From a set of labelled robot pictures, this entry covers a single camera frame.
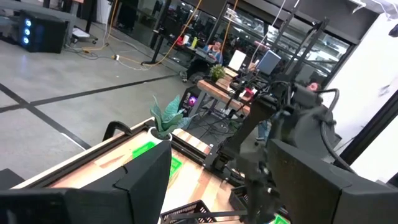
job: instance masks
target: wooden tabletop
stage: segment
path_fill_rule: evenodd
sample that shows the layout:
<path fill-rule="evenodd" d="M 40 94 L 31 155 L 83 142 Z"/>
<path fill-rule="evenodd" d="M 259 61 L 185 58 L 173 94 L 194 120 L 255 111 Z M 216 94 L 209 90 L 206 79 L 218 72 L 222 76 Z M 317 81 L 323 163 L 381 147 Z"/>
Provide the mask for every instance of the wooden tabletop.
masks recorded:
<path fill-rule="evenodd" d="M 183 131 L 182 129 L 176 129 L 173 134 L 191 144 L 192 146 L 196 147 L 197 149 L 201 150 L 205 154 L 208 154 L 210 151 L 210 147 L 208 145 L 201 142 L 199 139 L 195 138 L 189 133 Z M 67 165 L 71 161 L 74 161 L 75 159 L 78 159 L 79 157 L 84 156 L 87 153 L 93 152 L 101 145 L 110 142 L 121 135 L 122 133 L 105 142 L 100 143 L 97 146 L 92 147 L 87 151 L 80 153 L 79 155 L 74 156 L 73 158 L 49 170 L 46 170 L 45 172 L 15 186 L 14 189 L 23 188 L 27 184 L 36 181 L 43 176 L 50 174 L 51 172 L 62 169 L 63 166 Z M 109 151 L 97 157 L 96 159 L 83 165 L 71 174 L 66 175 L 64 178 L 58 180 L 50 187 L 73 187 L 79 189 L 129 162 L 132 159 L 132 150 L 145 144 L 147 141 L 150 140 L 150 138 L 151 137 L 145 131 L 143 131 L 125 142 L 124 144 L 116 147 L 112 151 Z M 172 155 L 182 162 L 182 166 L 169 180 L 162 212 L 181 207 L 197 200 L 202 200 L 212 212 L 233 211 L 233 208 L 228 202 L 231 188 L 233 188 L 232 185 L 228 184 L 225 181 L 222 181 L 218 177 L 213 176 L 211 173 L 207 172 L 202 166 L 191 161 L 174 149 L 172 149 Z M 219 218 L 220 221 L 236 219 L 238 219 L 238 217 Z"/>
<path fill-rule="evenodd" d="M 232 91 L 231 88 L 229 88 L 229 84 L 231 83 L 231 80 L 229 78 L 220 78 L 216 84 L 222 88 L 224 88 L 227 91 Z M 227 103 L 228 100 L 230 99 L 230 96 L 225 93 L 224 91 L 218 89 L 217 87 L 213 86 L 211 83 L 206 82 L 205 80 L 200 80 L 197 83 L 197 87 L 200 90 L 205 91 L 207 94 L 209 94 L 212 97 L 215 97 L 216 99 L 219 99 L 223 103 Z M 243 97 L 244 101 L 248 101 L 249 98 Z M 243 103 L 238 101 L 238 100 L 232 100 L 229 107 L 238 110 L 240 107 L 242 107 Z M 244 106 L 242 108 L 242 111 L 245 115 L 248 115 L 250 113 L 250 107 L 248 105 Z"/>

